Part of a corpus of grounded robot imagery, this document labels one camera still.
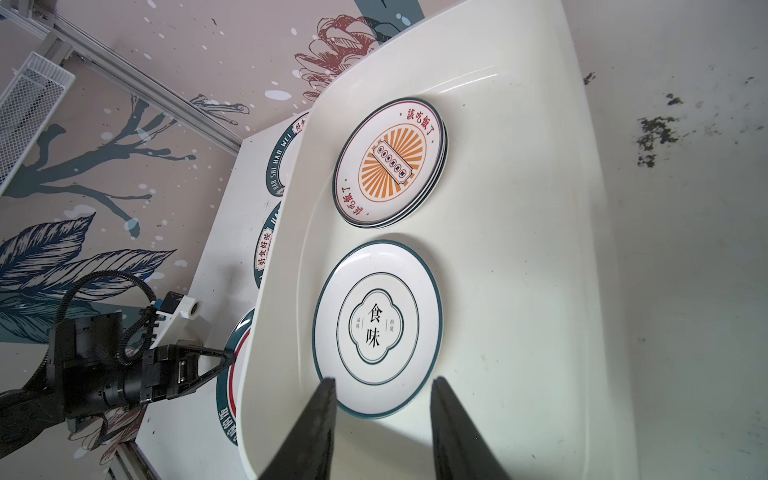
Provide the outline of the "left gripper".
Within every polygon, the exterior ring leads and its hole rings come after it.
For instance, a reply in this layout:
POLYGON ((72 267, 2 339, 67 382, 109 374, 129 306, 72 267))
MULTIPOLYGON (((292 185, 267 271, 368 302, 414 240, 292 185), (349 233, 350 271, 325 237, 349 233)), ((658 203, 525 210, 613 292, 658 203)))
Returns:
POLYGON ((106 347, 101 362, 101 406, 105 411, 176 398, 194 384, 205 384, 225 372, 236 360, 230 350, 179 341, 146 351, 128 365, 117 361, 117 348, 106 347))

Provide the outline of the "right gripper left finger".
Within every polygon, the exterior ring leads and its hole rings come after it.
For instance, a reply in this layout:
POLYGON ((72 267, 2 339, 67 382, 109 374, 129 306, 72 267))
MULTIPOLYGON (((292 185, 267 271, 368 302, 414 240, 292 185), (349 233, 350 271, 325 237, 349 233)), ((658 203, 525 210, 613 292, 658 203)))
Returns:
POLYGON ((329 479, 336 415, 336 382, 325 378, 259 479, 329 479))

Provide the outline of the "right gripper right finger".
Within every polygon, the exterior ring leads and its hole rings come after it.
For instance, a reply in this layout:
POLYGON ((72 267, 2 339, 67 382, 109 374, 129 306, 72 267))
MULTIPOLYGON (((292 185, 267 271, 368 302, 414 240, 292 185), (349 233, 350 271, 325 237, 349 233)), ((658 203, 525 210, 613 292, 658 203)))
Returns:
POLYGON ((432 384, 430 418, 437 479, 511 479, 444 377, 432 384))

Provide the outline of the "green red rim plate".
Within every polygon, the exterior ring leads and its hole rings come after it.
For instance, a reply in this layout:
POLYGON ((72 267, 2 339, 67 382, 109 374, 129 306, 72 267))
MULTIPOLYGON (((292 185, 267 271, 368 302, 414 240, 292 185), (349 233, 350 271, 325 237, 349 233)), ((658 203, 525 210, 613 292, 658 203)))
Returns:
MULTIPOLYGON (((255 310, 249 310, 234 326, 225 344, 225 350, 237 359, 249 341, 255 310)), ((237 438, 237 393, 242 369, 237 360, 218 374, 216 379, 215 399, 217 419, 225 437, 235 446, 237 438)))

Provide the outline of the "white plate with green emblem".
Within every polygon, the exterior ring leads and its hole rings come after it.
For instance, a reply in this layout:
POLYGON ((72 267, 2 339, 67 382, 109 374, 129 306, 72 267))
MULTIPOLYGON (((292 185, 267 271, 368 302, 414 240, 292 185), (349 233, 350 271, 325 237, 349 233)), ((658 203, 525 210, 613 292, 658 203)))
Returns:
POLYGON ((444 330, 438 283, 409 246, 375 240, 330 271, 312 323, 318 378, 336 382, 342 410, 363 419, 410 403, 437 362, 444 330))

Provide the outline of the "orange sunburst plate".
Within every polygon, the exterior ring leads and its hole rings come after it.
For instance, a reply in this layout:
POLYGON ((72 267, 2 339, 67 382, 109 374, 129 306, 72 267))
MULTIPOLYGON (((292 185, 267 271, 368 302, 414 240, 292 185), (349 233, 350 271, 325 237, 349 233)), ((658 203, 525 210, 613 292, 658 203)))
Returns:
POLYGON ((404 97, 381 105, 338 156, 332 183, 337 212, 364 229, 405 219, 437 185, 447 151, 447 128, 431 103, 404 97))

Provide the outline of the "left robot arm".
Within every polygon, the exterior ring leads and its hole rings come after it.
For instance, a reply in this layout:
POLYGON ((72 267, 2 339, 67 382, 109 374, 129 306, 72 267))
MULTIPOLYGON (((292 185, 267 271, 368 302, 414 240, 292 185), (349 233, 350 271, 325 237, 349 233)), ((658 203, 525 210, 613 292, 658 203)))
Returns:
POLYGON ((118 313, 54 326, 41 372, 24 387, 1 394, 1 456, 63 422, 79 429, 115 408, 191 394, 235 362, 235 354, 226 350, 165 345, 122 365, 117 361, 121 338, 118 313))

